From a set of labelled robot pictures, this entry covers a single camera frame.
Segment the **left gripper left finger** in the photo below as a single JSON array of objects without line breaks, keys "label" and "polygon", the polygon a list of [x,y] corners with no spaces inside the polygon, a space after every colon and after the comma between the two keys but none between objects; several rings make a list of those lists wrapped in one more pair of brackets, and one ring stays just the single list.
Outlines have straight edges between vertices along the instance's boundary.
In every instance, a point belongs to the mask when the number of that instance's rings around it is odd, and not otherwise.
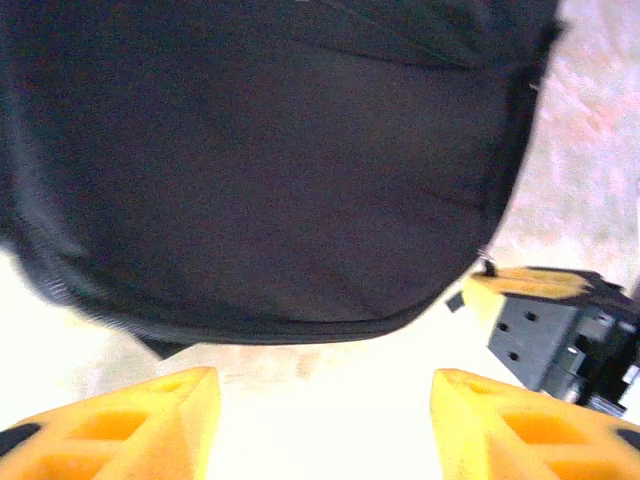
[{"label": "left gripper left finger", "polygon": [[4,479],[203,479],[220,417],[218,375],[198,367],[17,422]]}]

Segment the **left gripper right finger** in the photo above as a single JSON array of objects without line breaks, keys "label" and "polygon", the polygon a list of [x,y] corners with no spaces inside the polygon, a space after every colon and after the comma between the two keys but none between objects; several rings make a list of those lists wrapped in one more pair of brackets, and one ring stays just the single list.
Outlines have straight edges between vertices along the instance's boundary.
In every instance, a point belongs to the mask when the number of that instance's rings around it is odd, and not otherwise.
[{"label": "left gripper right finger", "polygon": [[456,369],[434,373],[430,415],[446,479],[636,479],[638,426]]}]

